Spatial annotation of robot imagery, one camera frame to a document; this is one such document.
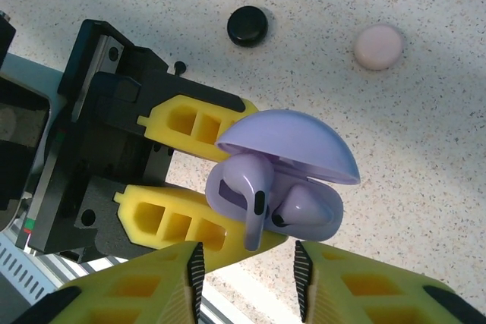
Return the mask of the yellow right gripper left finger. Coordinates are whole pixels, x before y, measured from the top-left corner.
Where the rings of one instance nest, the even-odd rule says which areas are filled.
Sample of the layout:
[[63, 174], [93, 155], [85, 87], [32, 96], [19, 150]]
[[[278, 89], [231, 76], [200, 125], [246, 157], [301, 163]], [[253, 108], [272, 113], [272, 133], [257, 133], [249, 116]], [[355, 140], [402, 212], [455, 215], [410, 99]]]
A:
[[47, 294], [19, 323], [196, 323], [204, 248], [185, 241], [76, 278]]

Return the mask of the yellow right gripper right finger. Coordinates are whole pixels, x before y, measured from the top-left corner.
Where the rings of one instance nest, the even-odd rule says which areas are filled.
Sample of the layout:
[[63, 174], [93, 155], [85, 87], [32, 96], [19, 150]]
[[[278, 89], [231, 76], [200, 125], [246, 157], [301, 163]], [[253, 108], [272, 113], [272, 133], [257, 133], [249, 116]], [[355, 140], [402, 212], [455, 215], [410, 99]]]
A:
[[485, 315], [426, 275], [326, 244], [296, 241], [303, 323], [483, 323]]

